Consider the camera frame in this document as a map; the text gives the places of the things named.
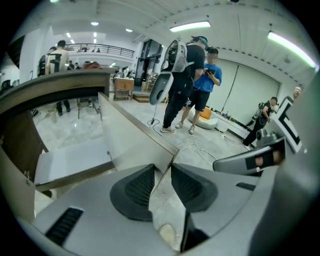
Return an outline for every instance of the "floor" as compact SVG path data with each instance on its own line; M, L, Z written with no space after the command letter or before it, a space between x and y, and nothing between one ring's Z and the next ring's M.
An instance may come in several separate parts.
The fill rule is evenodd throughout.
M148 121L151 120L155 114L155 118L159 120L159 124L154 126L155 131L153 131L152 126L149 128L152 129L154 133L156 133L156 131L160 133L166 104L161 103L157 105L156 108L148 103L139 103L135 100L119 100L117 103L146 126L148 126ZM80 119L78 119L78 108L75 100L70 100L70 107L71 112L66 113L65 107L63 106L63 116L58 116L56 123L53 123L51 117L44 112L33 118L36 128L49 151L93 140L103 135L100 115L96 113L94 108L88 107L86 102L82 103ZM178 123L181 115L182 111L173 121L173 126ZM176 129L174 133L161 134L164 140L181 149L175 159L176 163L184 163L213 171L212 164L215 158L227 158L247 151L241 145L241 141L228 132L224 133L229 139L229 141L226 141L217 130L206 130L196 126L194 132L195 137L190 136L188 129L191 124L190 121L186 120L182 129ZM196 140L201 149L206 150L215 156L215 158L207 152L201 151L200 153L207 163L199 155L197 146L195 144L191 145ZM103 175L108 175L115 171L116 170L113 169L103 173ZM48 199L41 193L36 192L35 214L38 214L53 200L59 198L66 191L77 185L78 183L53 189L52 199ZM153 214L154 227L174 250L179 251L184 230L186 209L171 185L170 169L151 195L149 210Z

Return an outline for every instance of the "black t-shirt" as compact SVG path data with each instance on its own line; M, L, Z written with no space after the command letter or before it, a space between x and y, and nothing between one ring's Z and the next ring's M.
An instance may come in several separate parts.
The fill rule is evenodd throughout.
M196 70L203 69L205 64L205 51L196 44L187 44L186 60L188 63L194 62L185 68L183 72L173 72L173 83L187 84L193 86Z
M267 106L268 107L268 110L267 110L267 115L268 115L268 117L270 117L270 112L271 112L271 104L270 104L270 101L267 101L266 103L264 103L264 105L263 105L263 108L262 109L264 109L265 108L265 106ZM264 118L265 120L267 120L267 118L265 117L265 115L263 114L263 113L261 113L261 117L262 118Z

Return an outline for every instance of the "ceiling light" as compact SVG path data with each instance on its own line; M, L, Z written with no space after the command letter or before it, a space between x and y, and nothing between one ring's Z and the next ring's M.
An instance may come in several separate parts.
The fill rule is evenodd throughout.
M197 28L209 28L210 23L208 21L198 21L193 22L189 24L179 25L179 26L173 26L170 28L172 32L178 32L182 30L189 30L189 29L197 29Z
M317 64L294 43L271 31L268 34L268 38L293 51L296 55L298 55L301 59L308 63L312 68L317 68Z

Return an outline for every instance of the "vent grille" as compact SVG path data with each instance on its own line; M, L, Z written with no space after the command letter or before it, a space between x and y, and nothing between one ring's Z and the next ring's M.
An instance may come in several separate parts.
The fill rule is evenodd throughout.
M57 245L62 246L83 213L83 210L68 208L45 236Z

